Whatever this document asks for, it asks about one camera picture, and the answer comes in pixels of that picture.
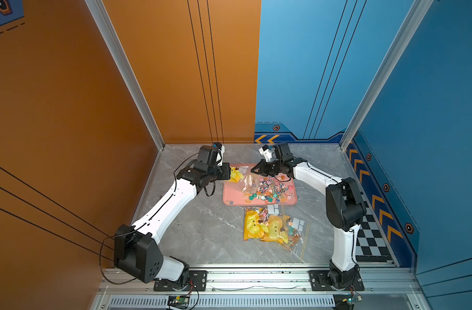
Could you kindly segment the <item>clear ziploc bag with candies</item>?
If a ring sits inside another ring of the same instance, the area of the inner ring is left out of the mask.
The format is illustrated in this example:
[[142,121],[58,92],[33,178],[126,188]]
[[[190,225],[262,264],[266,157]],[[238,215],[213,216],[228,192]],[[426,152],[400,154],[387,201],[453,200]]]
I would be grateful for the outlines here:
[[278,184],[281,180],[276,177],[260,176],[251,172],[247,165],[230,167],[230,179],[224,184],[229,188],[245,194],[261,194],[269,191],[269,188]]

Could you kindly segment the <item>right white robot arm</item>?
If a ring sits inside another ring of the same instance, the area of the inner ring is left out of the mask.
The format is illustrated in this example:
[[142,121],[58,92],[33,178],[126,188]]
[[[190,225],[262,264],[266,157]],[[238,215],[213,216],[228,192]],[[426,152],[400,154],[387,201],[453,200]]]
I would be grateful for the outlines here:
[[313,187],[326,198],[326,215],[334,226],[334,250],[326,283],[335,290],[350,289],[360,279],[356,259],[356,242],[367,203],[353,178],[340,178],[295,157],[287,143],[264,145],[259,149],[263,159],[251,169],[260,176],[285,174]]

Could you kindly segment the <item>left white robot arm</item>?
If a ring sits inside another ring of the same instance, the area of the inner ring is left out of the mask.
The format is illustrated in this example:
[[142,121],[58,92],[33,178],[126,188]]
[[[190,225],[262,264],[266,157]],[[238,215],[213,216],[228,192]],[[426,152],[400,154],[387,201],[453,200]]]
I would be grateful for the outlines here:
[[147,284],[156,280],[169,282],[174,289],[184,289],[189,282],[189,264],[162,254],[159,244],[181,210],[211,183],[231,177],[230,164],[223,161],[225,148],[217,142],[204,145],[199,152],[175,170],[167,193],[132,226],[122,225],[113,239],[114,266]]

